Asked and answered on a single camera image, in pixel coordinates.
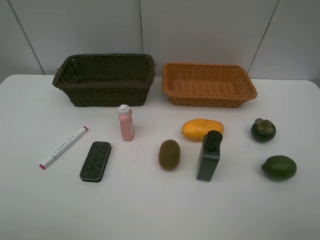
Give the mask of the white marker red caps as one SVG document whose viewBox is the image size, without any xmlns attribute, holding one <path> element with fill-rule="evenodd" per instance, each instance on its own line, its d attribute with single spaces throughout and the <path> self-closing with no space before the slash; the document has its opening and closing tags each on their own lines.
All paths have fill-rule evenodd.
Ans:
<svg viewBox="0 0 320 240">
<path fill-rule="evenodd" d="M 49 156 L 39 164 L 39 167 L 45 170 L 50 164 L 56 161 L 67 149 L 69 149 L 75 142 L 77 142 L 86 132 L 88 128 L 83 126 L 75 134 L 73 134 L 66 142 L 55 149 Z"/>
</svg>

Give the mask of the pink bottle white cap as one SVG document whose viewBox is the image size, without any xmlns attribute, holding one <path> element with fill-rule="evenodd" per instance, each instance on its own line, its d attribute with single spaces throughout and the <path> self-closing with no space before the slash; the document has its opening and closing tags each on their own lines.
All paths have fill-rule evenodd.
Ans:
<svg viewBox="0 0 320 240">
<path fill-rule="evenodd" d="M 130 142 L 135 136 L 135 128 L 132 118 L 132 110 L 126 104 L 121 104 L 118 107 L 118 119 L 120 123 L 120 130 L 122 139 L 125 142 Z"/>
</svg>

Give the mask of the green lime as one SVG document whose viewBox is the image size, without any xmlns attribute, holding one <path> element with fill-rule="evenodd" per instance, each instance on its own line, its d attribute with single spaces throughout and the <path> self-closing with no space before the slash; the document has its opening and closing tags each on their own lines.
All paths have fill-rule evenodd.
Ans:
<svg viewBox="0 0 320 240">
<path fill-rule="evenodd" d="M 262 165 L 263 173 L 271 180 L 285 181 L 295 176 L 297 164 L 290 157 L 275 155 L 269 157 Z"/>
</svg>

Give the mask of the yellow mango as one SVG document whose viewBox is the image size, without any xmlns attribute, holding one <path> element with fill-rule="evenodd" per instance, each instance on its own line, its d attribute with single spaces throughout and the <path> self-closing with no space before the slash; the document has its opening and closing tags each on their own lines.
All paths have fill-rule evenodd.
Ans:
<svg viewBox="0 0 320 240">
<path fill-rule="evenodd" d="M 218 131 L 223 134 L 224 130 L 224 125 L 219 121 L 197 118 L 187 121 L 182 126 L 181 133 L 190 141 L 201 142 L 208 132 Z"/>
</svg>

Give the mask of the black felt board eraser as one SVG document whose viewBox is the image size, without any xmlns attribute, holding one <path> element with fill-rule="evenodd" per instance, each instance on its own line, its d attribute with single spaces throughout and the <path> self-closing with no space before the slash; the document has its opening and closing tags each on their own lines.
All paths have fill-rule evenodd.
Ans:
<svg viewBox="0 0 320 240">
<path fill-rule="evenodd" d="M 99 183 L 102 180 L 111 150 L 109 142 L 92 143 L 79 174 L 83 182 Z"/>
</svg>

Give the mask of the dark brown wicker basket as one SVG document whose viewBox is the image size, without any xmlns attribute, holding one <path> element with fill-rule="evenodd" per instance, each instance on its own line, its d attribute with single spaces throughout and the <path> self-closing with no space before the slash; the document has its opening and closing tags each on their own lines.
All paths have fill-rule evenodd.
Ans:
<svg viewBox="0 0 320 240">
<path fill-rule="evenodd" d="M 65 59 L 52 84 L 76 107 L 137 107 L 144 105 L 155 73 L 148 54 L 76 54 Z"/>
</svg>

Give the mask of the dark green mangosteen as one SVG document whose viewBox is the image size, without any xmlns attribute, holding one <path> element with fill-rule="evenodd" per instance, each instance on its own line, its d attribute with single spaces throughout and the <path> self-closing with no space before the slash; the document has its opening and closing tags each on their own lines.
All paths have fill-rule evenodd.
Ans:
<svg viewBox="0 0 320 240">
<path fill-rule="evenodd" d="M 276 127 L 268 119 L 257 118 L 251 127 L 251 135 L 257 142 L 266 143 L 275 137 Z"/>
</svg>

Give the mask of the dark green square bottle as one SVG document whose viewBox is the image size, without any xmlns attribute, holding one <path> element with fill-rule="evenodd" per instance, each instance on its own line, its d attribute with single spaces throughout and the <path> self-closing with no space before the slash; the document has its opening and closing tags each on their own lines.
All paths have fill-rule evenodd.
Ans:
<svg viewBox="0 0 320 240">
<path fill-rule="evenodd" d="M 209 131 L 202 141 L 198 158 L 196 179 L 210 182 L 220 160 L 223 135 L 217 130 Z"/>
</svg>

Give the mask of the orange wicker basket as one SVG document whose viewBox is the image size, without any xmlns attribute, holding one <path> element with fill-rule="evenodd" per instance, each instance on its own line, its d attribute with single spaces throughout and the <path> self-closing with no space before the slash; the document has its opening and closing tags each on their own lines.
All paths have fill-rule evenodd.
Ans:
<svg viewBox="0 0 320 240">
<path fill-rule="evenodd" d="M 238 65 L 167 63 L 162 90 L 177 106 L 237 108 L 258 93 Z"/>
</svg>

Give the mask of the brown kiwi fruit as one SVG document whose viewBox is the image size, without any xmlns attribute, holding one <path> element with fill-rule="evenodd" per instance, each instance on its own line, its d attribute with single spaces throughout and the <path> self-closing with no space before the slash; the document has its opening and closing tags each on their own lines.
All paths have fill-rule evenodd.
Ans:
<svg viewBox="0 0 320 240">
<path fill-rule="evenodd" d="M 159 165 L 167 171 L 177 168 L 180 163 L 181 149 L 179 144 L 173 140 L 165 140 L 159 149 L 158 162 Z"/>
</svg>

